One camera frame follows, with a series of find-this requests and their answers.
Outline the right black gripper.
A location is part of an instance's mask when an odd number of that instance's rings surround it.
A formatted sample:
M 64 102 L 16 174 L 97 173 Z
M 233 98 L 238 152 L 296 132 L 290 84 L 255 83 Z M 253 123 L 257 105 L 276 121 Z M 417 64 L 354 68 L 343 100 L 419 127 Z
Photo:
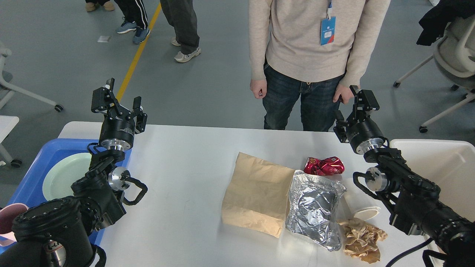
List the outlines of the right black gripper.
M 356 154 L 383 147 L 387 138 L 382 135 L 378 125 L 370 118 L 373 111 L 379 111 L 380 105 L 373 91 L 350 86 L 354 94 L 353 111 L 346 119 L 340 110 L 334 111 L 336 125 L 334 133 L 341 143 L 349 143 Z

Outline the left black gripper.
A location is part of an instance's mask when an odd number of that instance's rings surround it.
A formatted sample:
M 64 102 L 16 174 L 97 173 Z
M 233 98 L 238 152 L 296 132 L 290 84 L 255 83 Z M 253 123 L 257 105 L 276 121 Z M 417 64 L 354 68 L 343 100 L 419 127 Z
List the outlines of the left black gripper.
M 99 145 L 107 150 L 127 151 L 133 147 L 135 134 L 145 131 L 148 115 L 143 111 L 140 96 L 134 98 L 132 112 L 119 115 L 119 101 L 113 89 L 114 78 L 110 78 L 104 86 L 93 91 L 91 112 L 105 116 Z

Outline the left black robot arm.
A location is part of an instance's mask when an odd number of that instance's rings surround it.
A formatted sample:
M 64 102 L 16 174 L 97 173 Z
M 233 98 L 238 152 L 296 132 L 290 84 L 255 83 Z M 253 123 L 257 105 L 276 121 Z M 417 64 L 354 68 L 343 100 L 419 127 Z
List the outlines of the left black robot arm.
M 136 134 L 144 132 L 147 114 L 141 97 L 132 110 L 120 105 L 113 93 L 114 79 L 93 91 L 91 111 L 102 113 L 98 142 L 87 146 L 92 156 L 88 171 L 72 185 L 73 196 L 54 199 L 15 216 L 16 243 L 1 254 L 2 267 L 105 266 L 105 251 L 89 241 L 94 231 L 112 226 L 126 214 L 124 205 L 136 205 L 147 186 L 118 162 L 132 149 Z

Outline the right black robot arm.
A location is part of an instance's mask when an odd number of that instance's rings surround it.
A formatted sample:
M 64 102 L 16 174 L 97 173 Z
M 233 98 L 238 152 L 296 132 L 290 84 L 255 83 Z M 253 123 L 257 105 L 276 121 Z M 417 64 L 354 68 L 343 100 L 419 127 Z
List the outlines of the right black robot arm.
M 395 257 L 392 266 L 406 255 L 435 242 L 441 252 L 424 250 L 425 266 L 432 258 L 442 260 L 445 267 L 473 267 L 474 223 L 458 215 L 439 200 L 440 187 L 416 174 L 406 164 L 402 152 L 389 146 L 378 125 L 370 118 L 379 104 L 371 90 L 350 86 L 354 94 L 353 111 L 347 119 L 336 111 L 334 132 L 341 143 L 349 143 L 362 154 L 373 170 L 353 174 L 354 184 L 373 199 L 381 201 L 390 212 L 390 224 L 407 235 L 427 234 L 429 238 Z

